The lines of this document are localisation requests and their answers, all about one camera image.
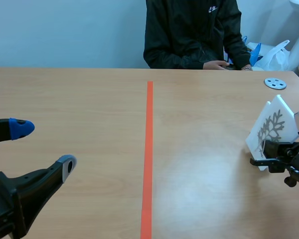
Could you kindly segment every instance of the person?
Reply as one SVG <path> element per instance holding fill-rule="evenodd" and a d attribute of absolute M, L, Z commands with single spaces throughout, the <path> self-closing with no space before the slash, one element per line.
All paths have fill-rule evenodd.
<path fill-rule="evenodd" d="M 146 0 L 144 59 L 150 68 L 252 70 L 236 0 Z"/>

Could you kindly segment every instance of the gray snowflake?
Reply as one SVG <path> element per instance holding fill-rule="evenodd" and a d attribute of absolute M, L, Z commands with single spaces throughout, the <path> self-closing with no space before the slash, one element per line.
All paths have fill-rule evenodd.
<path fill-rule="evenodd" d="M 269 116 L 264 122 L 263 127 L 260 128 L 258 132 L 258 148 L 261 156 L 264 157 L 264 142 L 265 140 L 270 140 L 272 142 L 278 142 L 281 137 L 279 136 L 279 131 L 284 128 L 284 121 L 279 122 L 279 118 L 283 115 L 278 112 L 274 113 L 273 117 Z"/>

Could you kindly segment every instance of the orange tape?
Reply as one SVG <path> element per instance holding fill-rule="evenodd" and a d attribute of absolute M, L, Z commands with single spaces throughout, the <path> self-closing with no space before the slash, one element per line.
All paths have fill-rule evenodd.
<path fill-rule="evenodd" d="M 153 182 L 153 81 L 148 81 L 141 239 L 151 239 Z"/>

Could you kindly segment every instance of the white plastic bag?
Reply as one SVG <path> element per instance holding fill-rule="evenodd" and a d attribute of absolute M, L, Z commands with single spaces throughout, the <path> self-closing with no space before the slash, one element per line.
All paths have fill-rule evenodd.
<path fill-rule="evenodd" d="M 290 52 L 285 49 L 285 46 L 287 46 L 289 42 L 289 40 L 286 40 L 271 49 L 261 60 L 255 64 L 255 67 L 260 67 L 265 71 L 288 70 Z"/>

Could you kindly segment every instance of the tabletop surface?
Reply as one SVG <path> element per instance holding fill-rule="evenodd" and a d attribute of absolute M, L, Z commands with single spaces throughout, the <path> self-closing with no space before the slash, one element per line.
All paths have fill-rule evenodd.
<path fill-rule="evenodd" d="M 287 88 L 263 83 L 278 77 Z M 139 239 L 147 81 L 153 81 L 153 239 L 299 239 L 299 185 L 249 164 L 266 101 L 299 111 L 292 72 L 0 68 L 0 118 L 35 131 L 0 143 L 8 177 L 78 165 L 28 239 Z"/>

